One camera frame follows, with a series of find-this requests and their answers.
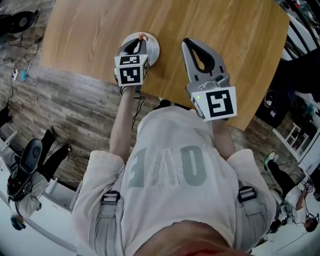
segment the wooden floor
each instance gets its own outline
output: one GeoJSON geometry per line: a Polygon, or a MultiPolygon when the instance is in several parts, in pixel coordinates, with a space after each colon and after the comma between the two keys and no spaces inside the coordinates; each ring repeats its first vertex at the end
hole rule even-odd
{"type": "MultiPolygon", "coordinates": [[[[53,0],[2,0],[0,8],[3,7],[6,14],[39,9],[35,24],[23,33],[22,42],[17,43],[18,45],[28,47],[44,34],[53,2],[53,0]]],[[[7,40],[5,36],[0,37],[0,41],[5,40],[7,40]]],[[[8,100],[13,63],[24,55],[30,60],[36,51],[36,45],[27,50],[0,42],[0,109],[8,100]]],[[[58,142],[67,142],[70,143],[75,155],[86,158],[73,158],[73,155],[70,155],[61,163],[55,176],[62,180],[80,181],[86,170],[90,152],[109,149],[110,134],[120,103],[119,90],[114,84],[91,77],[40,67],[40,56],[41,51],[35,56],[25,81],[19,84],[13,82],[14,97],[10,102],[12,123],[5,125],[2,131],[7,131],[9,128],[18,130],[14,146],[22,150],[30,139],[41,138],[48,127],[54,126],[57,142],[53,147],[58,142]]],[[[27,67],[28,63],[22,60],[19,70],[22,71],[27,67]]],[[[132,146],[135,144],[140,120],[159,103],[158,98],[144,96],[146,101],[132,132],[132,146]]],[[[263,168],[268,153],[271,151],[279,153],[280,164],[294,160],[271,130],[271,126],[256,117],[246,131],[231,129],[236,149],[253,150],[257,165],[270,187],[273,183],[263,168]]],[[[281,169],[295,174],[291,176],[294,181],[303,176],[297,168],[296,161],[282,165],[281,169]]],[[[78,186],[77,182],[67,183],[75,188],[78,186]]]]}

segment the white plate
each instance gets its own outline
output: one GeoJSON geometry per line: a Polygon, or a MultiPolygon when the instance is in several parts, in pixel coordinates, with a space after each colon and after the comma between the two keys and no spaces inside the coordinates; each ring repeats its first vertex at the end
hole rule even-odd
{"type": "MultiPolygon", "coordinates": [[[[152,66],[153,64],[156,63],[156,61],[160,55],[159,43],[158,43],[157,39],[152,34],[145,33],[145,32],[133,33],[133,34],[129,35],[126,39],[124,39],[121,46],[123,46],[125,43],[127,43],[133,39],[137,39],[141,33],[144,33],[149,37],[149,40],[146,41],[146,53],[149,55],[149,64],[150,64],[150,66],[152,66]]],[[[138,50],[138,48],[139,48],[139,45],[134,49],[134,51],[136,52],[138,50]]]]}

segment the white t-shirt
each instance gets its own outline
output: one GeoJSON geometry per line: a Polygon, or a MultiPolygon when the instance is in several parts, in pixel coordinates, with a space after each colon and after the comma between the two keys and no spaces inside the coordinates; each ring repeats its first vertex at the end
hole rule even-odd
{"type": "Polygon", "coordinates": [[[295,223],[299,223],[299,225],[303,226],[302,223],[306,222],[307,219],[307,209],[306,209],[306,201],[303,199],[302,208],[297,210],[296,205],[301,196],[301,190],[298,186],[295,186],[293,189],[289,191],[289,193],[285,196],[285,201],[288,202],[292,206],[292,215],[294,216],[295,223]]]}
{"type": "MultiPolygon", "coordinates": [[[[39,207],[38,197],[46,190],[48,181],[39,172],[35,172],[32,177],[32,190],[23,199],[16,202],[20,214],[25,218],[30,218],[34,211],[39,207]]],[[[16,211],[16,204],[10,201],[10,208],[12,211],[16,211]]]]}
{"type": "Polygon", "coordinates": [[[172,106],[153,111],[139,125],[120,190],[125,255],[182,220],[210,225],[233,246],[239,182],[213,148],[210,124],[172,106]]]}

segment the wooden table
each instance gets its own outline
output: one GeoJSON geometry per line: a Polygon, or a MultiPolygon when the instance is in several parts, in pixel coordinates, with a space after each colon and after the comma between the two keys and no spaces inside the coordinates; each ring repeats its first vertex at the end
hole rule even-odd
{"type": "Polygon", "coordinates": [[[192,107],[181,44],[184,38],[218,51],[236,86],[246,129],[282,55],[289,17],[274,0],[58,0],[45,32],[41,65],[114,82],[114,57],[134,32],[153,34],[161,48],[142,91],[192,107]]]}

